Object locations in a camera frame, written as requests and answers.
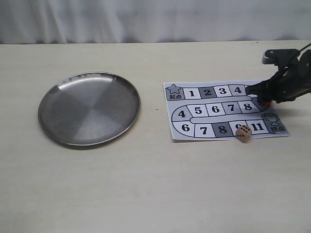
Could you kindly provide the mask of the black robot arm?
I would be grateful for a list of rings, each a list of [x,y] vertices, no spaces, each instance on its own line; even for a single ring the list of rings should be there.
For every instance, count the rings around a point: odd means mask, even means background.
[[[298,58],[297,49],[267,50],[262,57],[264,65],[275,65],[278,71],[269,79],[245,88],[247,95],[256,95],[258,103],[269,105],[294,101],[311,92],[311,51]]]

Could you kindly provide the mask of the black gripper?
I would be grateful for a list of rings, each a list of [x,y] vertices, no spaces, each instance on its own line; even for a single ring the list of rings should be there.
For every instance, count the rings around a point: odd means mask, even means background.
[[[246,95],[256,95],[257,101],[281,103],[294,101],[296,98],[311,92],[311,67],[297,66],[289,68],[286,72],[277,72],[271,79],[263,84],[248,85]]]

